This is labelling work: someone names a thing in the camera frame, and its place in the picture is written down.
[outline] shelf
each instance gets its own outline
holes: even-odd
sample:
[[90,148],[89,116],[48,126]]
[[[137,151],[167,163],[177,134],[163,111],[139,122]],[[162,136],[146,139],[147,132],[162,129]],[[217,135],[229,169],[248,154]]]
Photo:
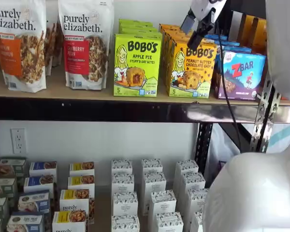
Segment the shelf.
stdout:
[[[72,90],[65,86],[63,66],[46,78],[38,93],[10,91],[0,73],[0,119],[128,122],[232,122],[225,100],[211,92],[209,99],[171,98],[159,84],[156,98],[114,97],[113,82],[101,91]],[[258,103],[231,101],[238,122],[254,123]]]

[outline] purely elizabeth granola bag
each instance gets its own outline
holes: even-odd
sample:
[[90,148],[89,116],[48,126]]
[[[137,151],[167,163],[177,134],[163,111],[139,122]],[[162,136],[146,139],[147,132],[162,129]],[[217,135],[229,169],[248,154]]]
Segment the purely elizabeth granola bag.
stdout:
[[113,0],[58,0],[58,8],[64,35],[66,86],[105,88]]
[[0,65],[10,90],[46,89],[45,0],[0,0]]

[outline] bobo's box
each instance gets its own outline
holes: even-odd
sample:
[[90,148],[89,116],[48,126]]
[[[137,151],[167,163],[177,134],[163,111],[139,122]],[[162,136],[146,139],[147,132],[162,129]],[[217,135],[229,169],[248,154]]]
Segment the bobo's box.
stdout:
[[[232,51],[223,52],[223,70],[229,99],[255,100],[261,84],[265,56]],[[222,75],[217,76],[215,93],[225,99]]]
[[116,34],[114,96],[156,97],[161,38]]
[[8,232],[44,232],[43,214],[37,212],[13,212],[6,229]]

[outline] product display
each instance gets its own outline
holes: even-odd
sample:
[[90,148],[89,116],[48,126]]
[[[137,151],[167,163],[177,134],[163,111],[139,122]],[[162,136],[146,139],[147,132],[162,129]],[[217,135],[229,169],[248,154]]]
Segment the product display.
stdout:
[[195,212],[203,212],[205,198],[208,193],[207,189],[190,189],[187,193],[184,217],[184,232],[190,232],[192,217]]
[[138,200],[136,192],[114,193],[112,216],[137,215]]
[[124,192],[134,192],[134,176],[132,174],[113,174],[112,195]]
[[53,231],[85,232],[86,212],[84,210],[55,212]]
[[44,0],[0,0],[0,65],[10,90],[46,88],[45,36]]
[[182,232],[184,226],[179,212],[157,214],[154,223],[153,232]]
[[66,86],[73,89],[105,88],[111,31],[112,0],[58,0],[64,34]]
[[175,197],[178,198],[179,195],[179,187],[181,182],[181,176],[186,174],[187,172],[195,172],[197,173],[199,167],[194,160],[184,160],[176,163],[175,167],[175,175],[174,175],[174,182],[173,182],[173,191]]
[[19,196],[18,208],[23,212],[40,212],[44,215],[45,232],[52,229],[50,194],[48,190],[23,193]]
[[166,179],[162,172],[144,173],[141,185],[141,211],[147,215],[152,192],[165,191]]
[[95,175],[94,162],[71,163],[70,176]]
[[139,232],[140,221],[137,215],[112,216],[112,232]]
[[128,159],[112,160],[112,174],[132,174],[132,161]]
[[7,232],[44,232],[41,213],[13,212],[6,226]]
[[156,97],[161,38],[116,34],[114,96]]
[[205,179],[201,173],[183,174],[178,195],[178,209],[185,216],[186,196],[189,189],[205,188]]
[[176,197],[172,190],[152,192],[148,212],[148,231],[154,231],[154,219],[157,214],[173,213],[176,207]]

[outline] outlet cover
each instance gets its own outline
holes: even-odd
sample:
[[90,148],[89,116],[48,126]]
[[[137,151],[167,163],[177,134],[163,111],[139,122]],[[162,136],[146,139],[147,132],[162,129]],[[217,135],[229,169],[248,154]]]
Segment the outlet cover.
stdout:
[[11,129],[12,145],[14,154],[26,154],[26,135],[25,129]]

